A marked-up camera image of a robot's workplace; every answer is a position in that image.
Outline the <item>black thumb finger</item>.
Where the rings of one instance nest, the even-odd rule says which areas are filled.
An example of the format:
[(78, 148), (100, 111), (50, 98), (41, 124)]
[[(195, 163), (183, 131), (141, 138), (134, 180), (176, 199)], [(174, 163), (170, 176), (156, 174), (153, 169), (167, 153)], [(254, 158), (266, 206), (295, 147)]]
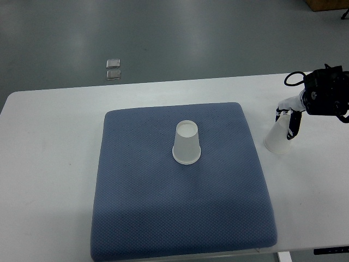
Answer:
[(302, 119), (301, 111), (291, 110), (290, 121), (288, 125), (287, 140), (292, 140), (298, 135), (301, 119)]

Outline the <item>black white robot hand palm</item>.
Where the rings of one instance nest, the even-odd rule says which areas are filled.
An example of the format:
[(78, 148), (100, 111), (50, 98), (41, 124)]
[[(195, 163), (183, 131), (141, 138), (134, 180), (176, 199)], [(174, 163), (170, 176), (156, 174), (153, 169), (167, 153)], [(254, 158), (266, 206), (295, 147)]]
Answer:
[(284, 99), (278, 103), (277, 111), (298, 111), (303, 112), (305, 111), (305, 106), (303, 104), (302, 94), (299, 94), (294, 97), (290, 97), (287, 99)]

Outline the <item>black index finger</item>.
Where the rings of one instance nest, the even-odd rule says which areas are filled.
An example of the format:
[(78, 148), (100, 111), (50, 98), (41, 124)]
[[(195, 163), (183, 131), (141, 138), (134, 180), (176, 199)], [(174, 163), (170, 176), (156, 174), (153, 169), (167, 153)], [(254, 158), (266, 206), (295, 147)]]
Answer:
[(278, 121), (280, 116), (281, 116), (281, 110), (279, 108), (277, 108), (276, 111), (275, 111), (275, 122)]

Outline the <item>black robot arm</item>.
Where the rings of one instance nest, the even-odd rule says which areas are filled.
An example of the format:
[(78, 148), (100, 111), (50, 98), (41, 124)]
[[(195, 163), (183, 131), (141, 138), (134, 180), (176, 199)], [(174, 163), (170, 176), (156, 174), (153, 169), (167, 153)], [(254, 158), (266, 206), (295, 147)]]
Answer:
[(335, 116), (342, 123), (348, 123), (348, 71), (344, 71), (342, 66), (325, 64), (323, 69), (309, 74), (292, 72), (285, 77), (284, 85), (304, 86), (299, 95), (282, 100), (276, 108), (276, 121), (281, 115), (290, 115), (287, 140), (298, 135), (303, 112), (316, 116)]

